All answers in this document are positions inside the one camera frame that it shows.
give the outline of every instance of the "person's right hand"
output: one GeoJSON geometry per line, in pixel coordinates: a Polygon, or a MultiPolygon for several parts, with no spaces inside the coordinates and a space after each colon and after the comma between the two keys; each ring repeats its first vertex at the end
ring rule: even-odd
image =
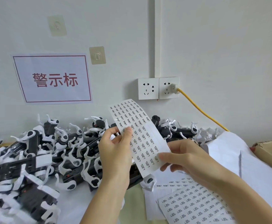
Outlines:
{"type": "Polygon", "coordinates": [[[172,172],[183,170],[199,184],[212,191],[217,191],[228,178],[235,175],[190,139],[172,141],[168,146],[171,153],[159,153],[160,159],[166,162],[160,168],[161,171],[172,164],[170,166],[172,172]]]}

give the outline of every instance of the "yellow cable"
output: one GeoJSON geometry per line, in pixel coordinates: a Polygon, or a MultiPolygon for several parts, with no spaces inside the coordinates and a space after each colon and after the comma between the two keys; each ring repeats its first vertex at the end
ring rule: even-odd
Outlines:
{"type": "Polygon", "coordinates": [[[219,125],[224,130],[229,131],[227,128],[225,128],[219,122],[217,122],[216,120],[214,120],[211,116],[207,115],[203,110],[201,110],[200,107],[198,107],[197,104],[195,104],[194,101],[191,100],[190,97],[188,97],[188,95],[185,94],[180,88],[177,88],[176,90],[179,91],[181,94],[183,94],[191,102],[191,104],[194,105],[194,107],[196,107],[198,109],[198,111],[200,111],[202,114],[204,114],[206,117],[208,117],[210,120],[212,120],[214,123],[216,123],[217,125],[219,125]]]}

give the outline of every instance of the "wall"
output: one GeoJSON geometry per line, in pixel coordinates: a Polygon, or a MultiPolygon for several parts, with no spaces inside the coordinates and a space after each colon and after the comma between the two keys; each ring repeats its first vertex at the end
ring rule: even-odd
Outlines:
{"type": "MultiPolygon", "coordinates": [[[[0,0],[0,134],[33,128],[39,113],[85,125],[107,104],[137,100],[137,78],[153,75],[152,0],[0,0]],[[61,14],[67,37],[49,34],[47,16],[61,14]],[[89,47],[104,46],[107,64],[91,65],[89,47]],[[28,105],[11,54],[87,53],[94,102],[28,105]]],[[[272,139],[272,0],[162,0],[161,76],[249,145],[272,139]]],[[[139,101],[149,115],[216,127],[185,98],[139,101]]]]}

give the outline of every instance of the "white wall socket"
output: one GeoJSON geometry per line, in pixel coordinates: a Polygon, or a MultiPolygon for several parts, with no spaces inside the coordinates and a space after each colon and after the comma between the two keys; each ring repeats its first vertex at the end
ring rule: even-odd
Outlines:
{"type": "Polygon", "coordinates": [[[175,94],[172,84],[180,84],[179,77],[159,78],[159,99],[178,98],[179,94],[175,94]]]}
{"type": "Polygon", "coordinates": [[[159,98],[159,78],[138,79],[138,99],[159,98]]]}

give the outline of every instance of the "red border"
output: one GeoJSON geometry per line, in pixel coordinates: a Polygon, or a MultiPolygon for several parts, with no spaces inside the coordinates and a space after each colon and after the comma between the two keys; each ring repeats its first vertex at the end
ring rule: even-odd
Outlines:
{"type": "Polygon", "coordinates": [[[14,61],[15,69],[17,70],[18,78],[19,78],[19,81],[20,81],[20,85],[21,85],[21,88],[22,88],[22,91],[23,91],[23,94],[24,94],[24,98],[25,98],[26,103],[40,103],[40,102],[70,102],[70,101],[27,101],[27,100],[26,100],[26,96],[25,96],[25,92],[24,92],[24,89],[23,89],[23,86],[22,86],[22,82],[21,82],[21,79],[20,79],[20,76],[19,76],[19,73],[18,73],[17,64],[15,63],[15,59],[14,59],[14,58],[15,58],[15,57],[60,57],[60,56],[84,56],[84,58],[85,58],[85,66],[86,66],[86,74],[87,74],[87,82],[88,82],[88,89],[89,89],[89,97],[90,97],[90,100],[77,100],[77,101],[91,101],[90,86],[89,86],[89,78],[88,78],[88,70],[87,70],[87,63],[86,63],[86,56],[85,56],[85,55],[13,56],[13,61],[14,61]]]}

